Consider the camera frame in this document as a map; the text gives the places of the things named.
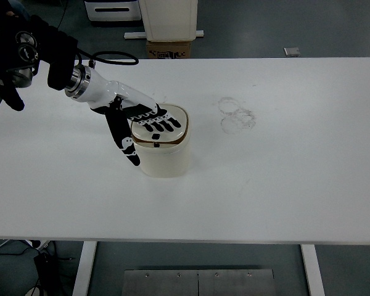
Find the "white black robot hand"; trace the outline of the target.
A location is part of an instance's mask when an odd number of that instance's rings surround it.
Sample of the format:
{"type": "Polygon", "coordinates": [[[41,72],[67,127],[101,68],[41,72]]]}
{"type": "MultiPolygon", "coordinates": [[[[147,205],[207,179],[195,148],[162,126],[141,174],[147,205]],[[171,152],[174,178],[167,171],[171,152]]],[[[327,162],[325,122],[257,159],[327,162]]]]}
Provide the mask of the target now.
{"type": "Polygon", "coordinates": [[[154,99],[119,81],[109,81],[98,72],[84,65],[73,69],[70,82],[65,87],[68,97],[77,102],[85,102],[94,111],[104,112],[117,147],[134,165],[141,161],[136,153],[128,119],[136,120],[139,126],[148,132],[180,128],[180,122],[172,114],[164,110],[158,115],[160,108],[154,99]]]}

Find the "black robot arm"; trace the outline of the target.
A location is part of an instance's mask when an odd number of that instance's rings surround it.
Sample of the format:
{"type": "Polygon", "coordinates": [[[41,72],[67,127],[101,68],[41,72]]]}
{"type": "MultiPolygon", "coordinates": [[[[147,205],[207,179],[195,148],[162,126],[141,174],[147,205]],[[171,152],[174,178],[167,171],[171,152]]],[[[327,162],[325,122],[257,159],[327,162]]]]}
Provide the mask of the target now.
{"type": "Polygon", "coordinates": [[[180,122],[152,98],[117,81],[108,81],[95,69],[84,66],[78,41],[50,26],[37,15],[25,17],[9,1],[0,1],[0,98],[22,111],[24,102],[17,88],[31,84],[24,75],[36,75],[40,61],[49,64],[47,84],[65,91],[77,102],[104,115],[117,147],[135,166],[140,159],[129,123],[148,132],[172,132],[180,122]]]}

